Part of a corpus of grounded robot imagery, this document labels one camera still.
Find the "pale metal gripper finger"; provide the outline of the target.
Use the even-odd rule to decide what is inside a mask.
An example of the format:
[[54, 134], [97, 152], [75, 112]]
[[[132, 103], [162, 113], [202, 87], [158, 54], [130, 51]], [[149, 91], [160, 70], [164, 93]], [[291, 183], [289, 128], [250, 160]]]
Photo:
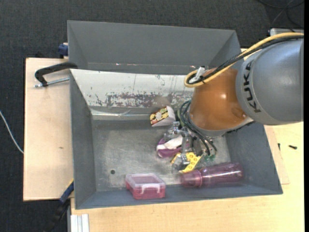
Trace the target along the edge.
[[190, 164], [190, 160], [186, 155], [176, 155], [172, 163], [172, 171], [179, 172], [184, 170]]
[[172, 123], [172, 126], [164, 133], [163, 139], [165, 140], [165, 142], [178, 137], [180, 131], [179, 126], [179, 121], [174, 121]]

